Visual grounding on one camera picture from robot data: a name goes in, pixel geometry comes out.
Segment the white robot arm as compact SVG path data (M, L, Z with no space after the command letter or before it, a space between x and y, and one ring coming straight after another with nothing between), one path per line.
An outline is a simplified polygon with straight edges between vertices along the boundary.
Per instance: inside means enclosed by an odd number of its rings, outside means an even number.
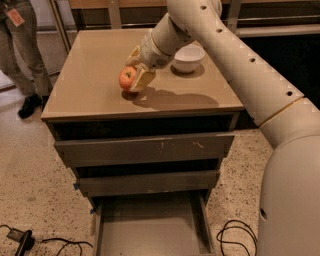
M220 0L167 0L126 63L142 91L182 47L201 44L273 148L259 204L257 256L320 256L320 111L221 21Z

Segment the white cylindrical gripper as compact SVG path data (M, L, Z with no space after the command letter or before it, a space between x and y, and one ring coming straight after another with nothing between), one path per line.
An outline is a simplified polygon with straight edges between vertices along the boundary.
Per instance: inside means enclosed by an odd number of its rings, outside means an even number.
M130 92L139 93L154 80L156 69L163 69L172 61L170 50L172 45L165 33L149 30L143 36L140 46L137 45L125 61L126 66L137 66Z

